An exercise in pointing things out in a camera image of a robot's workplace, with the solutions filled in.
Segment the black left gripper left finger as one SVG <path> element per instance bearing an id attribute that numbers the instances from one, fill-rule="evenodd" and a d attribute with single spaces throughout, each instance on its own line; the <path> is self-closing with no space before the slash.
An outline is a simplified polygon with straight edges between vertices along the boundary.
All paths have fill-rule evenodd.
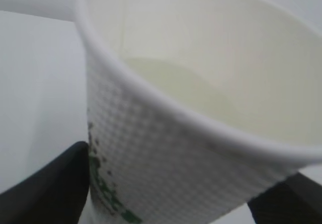
<path id="1" fill-rule="evenodd" d="M 80 141 L 1 193 L 1 223 L 78 223 L 89 181 L 89 146 Z"/>

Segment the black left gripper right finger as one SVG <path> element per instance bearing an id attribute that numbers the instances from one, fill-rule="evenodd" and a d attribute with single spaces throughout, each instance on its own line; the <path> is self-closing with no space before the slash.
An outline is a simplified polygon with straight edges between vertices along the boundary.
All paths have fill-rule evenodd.
<path id="1" fill-rule="evenodd" d="M 255 223 L 321 224 L 321 184 L 298 173 L 250 200 L 248 207 Z"/>

